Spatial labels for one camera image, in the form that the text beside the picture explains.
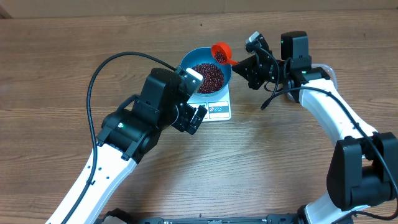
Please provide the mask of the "orange scoop with blue handle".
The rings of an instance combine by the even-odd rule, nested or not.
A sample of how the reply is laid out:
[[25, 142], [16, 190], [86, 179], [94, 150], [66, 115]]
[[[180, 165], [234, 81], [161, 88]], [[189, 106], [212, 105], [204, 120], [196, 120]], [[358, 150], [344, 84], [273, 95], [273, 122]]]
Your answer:
[[238, 62], [232, 59], [232, 51], [225, 42], [217, 42], [211, 46], [211, 54], [213, 58], [222, 65], [236, 65]]

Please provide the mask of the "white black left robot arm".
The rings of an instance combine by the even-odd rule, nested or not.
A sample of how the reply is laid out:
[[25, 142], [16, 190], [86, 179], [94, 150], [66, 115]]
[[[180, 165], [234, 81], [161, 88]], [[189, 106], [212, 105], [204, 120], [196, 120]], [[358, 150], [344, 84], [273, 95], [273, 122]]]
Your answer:
[[84, 169], [48, 223], [94, 223], [165, 128], [195, 134], [207, 110], [187, 102], [203, 81], [192, 68], [152, 69], [141, 94], [105, 117]]

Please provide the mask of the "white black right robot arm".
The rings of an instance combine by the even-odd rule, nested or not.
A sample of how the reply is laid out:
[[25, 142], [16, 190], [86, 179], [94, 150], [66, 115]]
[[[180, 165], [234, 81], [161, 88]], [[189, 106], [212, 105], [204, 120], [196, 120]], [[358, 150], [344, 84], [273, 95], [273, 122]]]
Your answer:
[[262, 34], [245, 43], [249, 57], [233, 65], [257, 90], [275, 85], [272, 97], [289, 95], [307, 109], [329, 137], [334, 152], [326, 193], [295, 214], [268, 215], [267, 223], [352, 223], [369, 207], [397, 199], [397, 138], [363, 121], [338, 93], [333, 77], [313, 64], [304, 31], [281, 35], [276, 59]]

